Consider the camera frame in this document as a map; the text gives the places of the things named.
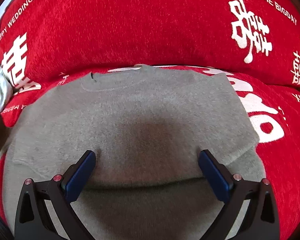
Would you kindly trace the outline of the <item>grey knit sweater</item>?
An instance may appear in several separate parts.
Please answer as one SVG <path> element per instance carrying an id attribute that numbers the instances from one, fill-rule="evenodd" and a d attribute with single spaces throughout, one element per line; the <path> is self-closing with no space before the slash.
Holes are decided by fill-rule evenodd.
<path id="1" fill-rule="evenodd" d="M 46 92 L 12 128 L 7 223 L 14 226 L 25 179 L 49 180 L 92 150 L 96 167 L 73 208 L 96 239 L 199 239 L 223 204 L 198 153 L 259 181 L 258 141 L 224 74 L 149 66 L 88 74 Z"/>

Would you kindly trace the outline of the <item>red wedding bedspread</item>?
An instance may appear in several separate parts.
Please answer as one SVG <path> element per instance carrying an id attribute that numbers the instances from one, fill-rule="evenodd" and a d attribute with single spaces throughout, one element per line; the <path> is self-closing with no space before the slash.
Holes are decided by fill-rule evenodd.
<path id="1" fill-rule="evenodd" d="M 12 128 L 22 111 L 49 90 L 88 74 L 108 74 L 136 70 L 147 65 L 97 72 L 65 73 L 50 82 L 31 85 L 16 92 L 0 112 L 0 226 L 10 228 L 3 206 L 3 175 Z M 280 239 L 288 239 L 300 223 L 300 92 L 291 87 L 268 85 L 253 76 L 209 67 L 156 66 L 169 70 L 192 70 L 206 76 L 224 74 L 239 97 L 250 123 L 259 137 L 256 154 L 264 165 L 263 178 L 270 180 L 279 213 Z"/>

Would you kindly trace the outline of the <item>red folded wedding quilt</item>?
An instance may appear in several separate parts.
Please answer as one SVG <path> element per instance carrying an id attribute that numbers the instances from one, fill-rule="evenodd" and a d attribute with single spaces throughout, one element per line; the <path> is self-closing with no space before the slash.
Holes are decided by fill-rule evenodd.
<path id="1" fill-rule="evenodd" d="M 0 21 L 0 63 L 16 87 L 145 63 L 300 88 L 300 14 L 290 0 L 14 0 Z"/>

